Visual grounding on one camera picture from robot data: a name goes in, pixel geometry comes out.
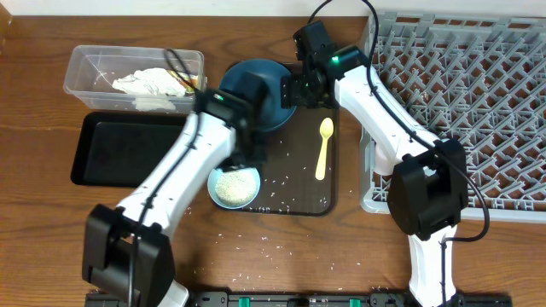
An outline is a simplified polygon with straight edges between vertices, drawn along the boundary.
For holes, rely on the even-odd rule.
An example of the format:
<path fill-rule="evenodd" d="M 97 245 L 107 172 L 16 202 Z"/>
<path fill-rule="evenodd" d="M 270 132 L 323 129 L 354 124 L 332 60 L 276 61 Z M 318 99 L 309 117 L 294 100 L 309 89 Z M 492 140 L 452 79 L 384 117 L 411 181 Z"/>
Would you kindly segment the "colourful snack wrapper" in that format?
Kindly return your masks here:
<path fill-rule="evenodd" d="M 197 75 L 188 75 L 183 72 L 175 72 L 172 70 L 168 70 L 168 72 L 173 78 L 178 81 L 178 83 L 180 83 L 180 85 L 185 88 L 186 96 L 192 96 L 195 93 L 195 89 L 197 88 L 197 85 L 200 81 Z"/>

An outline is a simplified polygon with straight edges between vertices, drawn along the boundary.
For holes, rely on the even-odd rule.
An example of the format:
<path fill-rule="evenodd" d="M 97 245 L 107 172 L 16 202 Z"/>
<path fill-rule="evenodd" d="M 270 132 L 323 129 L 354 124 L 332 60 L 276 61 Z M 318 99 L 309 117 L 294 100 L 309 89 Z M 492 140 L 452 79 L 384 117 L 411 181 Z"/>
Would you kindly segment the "light blue rice bowl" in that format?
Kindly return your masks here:
<path fill-rule="evenodd" d="M 211 171 L 207 189 L 212 201 L 228 210 L 241 209 L 249 205 L 258 195 L 261 179 L 256 168 L 237 171 Z"/>

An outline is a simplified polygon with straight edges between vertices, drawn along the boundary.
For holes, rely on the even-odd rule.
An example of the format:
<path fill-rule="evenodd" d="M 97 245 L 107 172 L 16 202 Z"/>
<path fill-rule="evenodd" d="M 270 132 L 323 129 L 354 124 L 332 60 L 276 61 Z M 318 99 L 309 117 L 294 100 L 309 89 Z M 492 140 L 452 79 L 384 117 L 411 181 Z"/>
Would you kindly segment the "white paper napkin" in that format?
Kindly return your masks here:
<path fill-rule="evenodd" d="M 185 96 L 185 88 L 165 68 L 137 70 L 113 81 L 113 88 L 136 96 L 133 105 L 138 111 L 175 110 L 171 97 Z"/>

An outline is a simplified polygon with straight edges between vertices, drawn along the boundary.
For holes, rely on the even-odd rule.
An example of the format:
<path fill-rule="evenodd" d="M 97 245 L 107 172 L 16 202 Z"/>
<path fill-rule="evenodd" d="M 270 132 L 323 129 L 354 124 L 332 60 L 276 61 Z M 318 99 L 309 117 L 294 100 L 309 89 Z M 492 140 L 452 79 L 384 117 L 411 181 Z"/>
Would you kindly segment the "pink plastic cup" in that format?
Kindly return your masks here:
<path fill-rule="evenodd" d="M 383 152 L 378 144 L 375 144 L 375 168 L 374 172 L 380 176 L 390 176 L 393 172 L 393 167 L 397 164 L 392 162 Z"/>

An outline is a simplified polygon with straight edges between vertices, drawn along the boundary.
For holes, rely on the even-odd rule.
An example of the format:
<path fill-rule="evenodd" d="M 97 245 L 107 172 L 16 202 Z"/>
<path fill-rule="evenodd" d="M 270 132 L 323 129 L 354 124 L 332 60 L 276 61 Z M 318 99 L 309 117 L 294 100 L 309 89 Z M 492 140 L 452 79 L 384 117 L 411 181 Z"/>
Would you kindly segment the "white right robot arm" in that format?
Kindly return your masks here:
<path fill-rule="evenodd" d="M 375 173 L 391 179 L 388 211 L 407 234 L 409 290 L 421 306 L 446 306 L 456 294 L 452 245 L 468 206 L 466 153 L 405 111 L 356 46 L 296 49 L 300 71 L 282 80 L 282 106 L 343 108 L 375 142 Z"/>

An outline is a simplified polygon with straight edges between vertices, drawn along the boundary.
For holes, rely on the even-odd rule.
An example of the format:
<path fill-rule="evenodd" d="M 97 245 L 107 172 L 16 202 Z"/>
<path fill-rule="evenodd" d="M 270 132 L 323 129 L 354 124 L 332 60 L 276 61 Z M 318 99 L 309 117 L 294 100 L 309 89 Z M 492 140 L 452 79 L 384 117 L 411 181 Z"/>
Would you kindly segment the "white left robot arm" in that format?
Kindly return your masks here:
<path fill-rule="evenodd" d="M 257 123 L 268 90 L 245 72 L 232 90 L 196 94 L 183 131 L 148 177 L 114 208 L 97 205 L 85 222 L 82 278 L 129 306 L 185 306 L 171 238 L 209 174 L 259 168 Z"/>

